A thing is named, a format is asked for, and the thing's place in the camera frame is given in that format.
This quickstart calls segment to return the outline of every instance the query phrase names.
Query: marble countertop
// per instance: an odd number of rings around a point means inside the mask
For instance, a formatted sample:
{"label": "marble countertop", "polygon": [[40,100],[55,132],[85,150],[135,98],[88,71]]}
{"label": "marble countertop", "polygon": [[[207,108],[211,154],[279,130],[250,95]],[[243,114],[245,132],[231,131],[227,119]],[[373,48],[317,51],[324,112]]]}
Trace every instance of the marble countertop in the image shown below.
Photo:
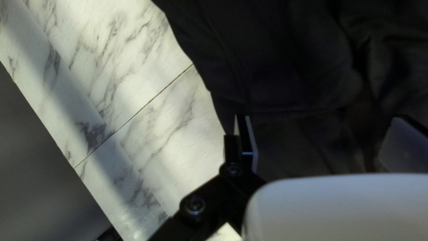
{"label": "marble countertop", "polygon": [[[150,0],[0,1],[0,61],[125,241],[218,173],[211,97]],[[241,238],[225,225],[211,240]]]}

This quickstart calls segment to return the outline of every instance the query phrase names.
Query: screw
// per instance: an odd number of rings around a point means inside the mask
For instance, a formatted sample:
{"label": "screw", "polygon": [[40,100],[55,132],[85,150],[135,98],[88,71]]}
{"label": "screw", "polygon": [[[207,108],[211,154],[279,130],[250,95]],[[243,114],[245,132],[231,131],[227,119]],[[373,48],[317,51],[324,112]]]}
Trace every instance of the screw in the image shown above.
{"label": "screw", "polygon": [[188,214],[196,216],[205,210],[206,204],[205,201],[199,196],[192,195],[187,198],[184,207]]}
{"label": "screw", "polygon": [[231,177],[238,177],[242,174],[242,169],[236,163],[229,163],[226,165],[226,174]]}

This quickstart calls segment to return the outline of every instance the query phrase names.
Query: dark fabric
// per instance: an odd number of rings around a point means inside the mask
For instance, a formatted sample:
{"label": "dark fabric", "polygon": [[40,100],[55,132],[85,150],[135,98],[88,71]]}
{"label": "dark fabric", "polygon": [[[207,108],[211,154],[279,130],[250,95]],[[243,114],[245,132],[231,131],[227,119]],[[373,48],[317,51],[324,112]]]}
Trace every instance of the dark fabric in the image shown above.
{"label": "dark fabric", "polygon": [[[211,92],[225,132],[233,113],[249,114],[261,158],[278,157],[269,165],[285,165],[283,176],[376,171],[392,116],[428,127],[426,0],[153,2]],[[284,155],[300,164],[279,161]]]}

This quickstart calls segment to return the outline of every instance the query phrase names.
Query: black metal frame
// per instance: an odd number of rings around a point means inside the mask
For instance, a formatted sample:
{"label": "black metal frame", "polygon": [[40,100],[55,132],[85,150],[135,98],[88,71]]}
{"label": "black metal frame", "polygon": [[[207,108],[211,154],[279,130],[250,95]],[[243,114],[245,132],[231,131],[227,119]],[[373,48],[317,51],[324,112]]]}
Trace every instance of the black metal frame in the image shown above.
{"label": "black metal frame", "polygon": [[234,135],[224,136],[219,174],[180,202],[149,241],[205,241],[228,222],[240,234],[247,202],[265,181],[257,176],[257,149],[248,116],[237,115]]}

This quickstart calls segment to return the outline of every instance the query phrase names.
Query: white plastic object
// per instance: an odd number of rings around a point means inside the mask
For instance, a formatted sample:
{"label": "white plastic object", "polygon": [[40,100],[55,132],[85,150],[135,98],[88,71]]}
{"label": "white plastic object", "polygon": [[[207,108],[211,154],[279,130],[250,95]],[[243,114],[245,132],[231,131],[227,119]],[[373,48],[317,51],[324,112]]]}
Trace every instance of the white plastic object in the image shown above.
{"label": "white plastic object", "polygon": [[379,151],[389,172],[428,172],[428,138],[402,118],[395,117]]}
{"label": "white plastic object", "polygon": [[426,241],[427,174],[275,181],[250,199],[244,241]]}

